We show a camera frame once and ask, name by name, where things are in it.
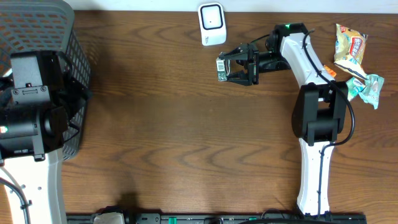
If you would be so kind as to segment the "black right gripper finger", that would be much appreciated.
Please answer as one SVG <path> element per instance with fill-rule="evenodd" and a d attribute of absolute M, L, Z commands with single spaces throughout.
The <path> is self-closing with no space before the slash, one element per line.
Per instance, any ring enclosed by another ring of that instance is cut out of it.
<path fill-rule="evenodd" d="M 241 70 L 239 72 L 230 73 L 227 76 L 227 81 L 236 83 L 239 85 L 244 85 L 244 86 L 251 85 L 249 75 L 247 73 L 245 73 L 244 70 Z"/>
<path fill-rule="evenodd" d="M 241 44 L 236 47 L 234 50 L 226 53 L 222 52 L 219 54 L 219 59 L 225 60 L 247 60 L 248 59 L 248 51 L 249 45 L 248 44 Z"/>

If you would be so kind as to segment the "black round-logo snack packet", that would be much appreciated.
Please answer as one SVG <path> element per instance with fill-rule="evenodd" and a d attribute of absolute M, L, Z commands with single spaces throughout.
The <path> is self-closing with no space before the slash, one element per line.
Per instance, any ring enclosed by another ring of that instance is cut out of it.
<path fill-rule="evenodd" d="M 226 82 L 228 80 L 228 75 L 231 72 L 230 60 L 217 58 L 216 69 L 218 74 L 218 80 L 220 82 Z"/>

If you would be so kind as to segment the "orange candy packet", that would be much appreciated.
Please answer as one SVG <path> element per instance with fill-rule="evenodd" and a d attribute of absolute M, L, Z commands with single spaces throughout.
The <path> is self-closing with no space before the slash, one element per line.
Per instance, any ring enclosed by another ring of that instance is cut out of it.
<path fill-rule="evenodd" d="M 336 77 L 336 72 L 334 70 L 332 70 L 330 67 L 328 67 L 327 65 L 324 65 L 323 68 L 327 71 L 327 73 L 335 78 Z"/>

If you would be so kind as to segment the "large yellow snack bag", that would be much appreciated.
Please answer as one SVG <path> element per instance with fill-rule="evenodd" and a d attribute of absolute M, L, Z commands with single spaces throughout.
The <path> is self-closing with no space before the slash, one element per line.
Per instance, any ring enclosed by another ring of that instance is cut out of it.
<path fill-rule="evenodd" d="M 366 80 L 367 74 L 361 64 L 367 40 L 367 34 L 336 24 L 334 64 L 352 76 Z"/>

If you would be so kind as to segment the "teal candy packet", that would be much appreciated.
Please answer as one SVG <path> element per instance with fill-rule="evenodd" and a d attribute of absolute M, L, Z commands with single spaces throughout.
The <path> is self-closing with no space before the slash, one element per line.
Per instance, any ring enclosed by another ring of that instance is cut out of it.
<path fill-rule="evenodd" d="M 348 101 L 353 100 L 365 88 L 365 84 L 363 84 L 355 77 L 352 77 L 348 81 L 346 81 L 346 85 L 348 87 Z"/>

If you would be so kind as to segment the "light green snack packet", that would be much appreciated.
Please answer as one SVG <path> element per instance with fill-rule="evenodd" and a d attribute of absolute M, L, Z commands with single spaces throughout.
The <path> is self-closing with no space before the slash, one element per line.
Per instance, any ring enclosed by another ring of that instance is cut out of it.
<path fill-rule="evenodd" d="M 365 88 L 359 92 L 359 96 L 365 103 L 373 105 L 376 110 L 379 106 L 379 95 L 384 84 L 384 78 L 376 74 L 368 74 L 365 80 Z"/>

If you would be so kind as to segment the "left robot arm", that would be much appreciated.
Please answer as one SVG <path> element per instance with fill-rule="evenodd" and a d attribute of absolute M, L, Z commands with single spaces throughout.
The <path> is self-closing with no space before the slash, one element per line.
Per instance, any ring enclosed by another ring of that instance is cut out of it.
<path fill-rule="evenodd" d="M 13 53 L 11 70 L 1 79 L 1 184 L 12 221 L 66 223 L 63 147 L 80 135 L 72 119 L 91 91 L 62 51 Z"/>

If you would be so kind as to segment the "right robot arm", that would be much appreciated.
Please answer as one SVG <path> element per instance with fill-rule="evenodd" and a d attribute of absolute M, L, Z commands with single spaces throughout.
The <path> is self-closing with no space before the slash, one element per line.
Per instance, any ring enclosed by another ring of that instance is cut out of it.
<path fill-rule="evenodd" d="M 291 70 L 299 86 L 291 124 L 302 155 L 297 206 L 305 217 L 320 218 L 330 211 L 328 183 L 333 149 L 339 143 L 345 113 L 351 111 L 345 82 L 336 81 L 319 61 L 302 23 L 276 25 L 264 36 L 266 51 L 255 42 L 241 44 L 216 59 L 218 79 L 250 86 L 262 73 Z"/>

